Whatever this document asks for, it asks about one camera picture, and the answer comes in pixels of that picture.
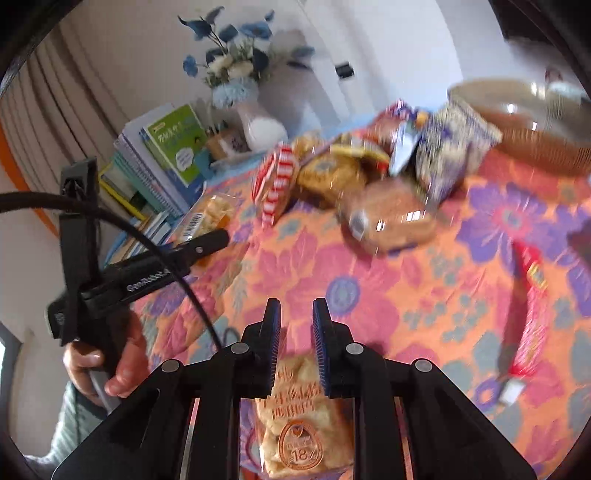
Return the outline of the grey sleeve forearm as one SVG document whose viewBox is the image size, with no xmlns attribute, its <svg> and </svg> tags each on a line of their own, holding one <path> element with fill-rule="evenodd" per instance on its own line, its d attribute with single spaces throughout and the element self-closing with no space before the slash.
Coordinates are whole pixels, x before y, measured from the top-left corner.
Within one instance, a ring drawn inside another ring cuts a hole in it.
<svg viewBox="0 0 591 480">
<path fill-rule="evenodd" d="M 26 455 L 29 467 L 41 479 L 50 479 L 55 469 L 107 417 L 106 410 L 66 384 L 58 422 L 49 452 L 42 457 Z"/>
</svg>

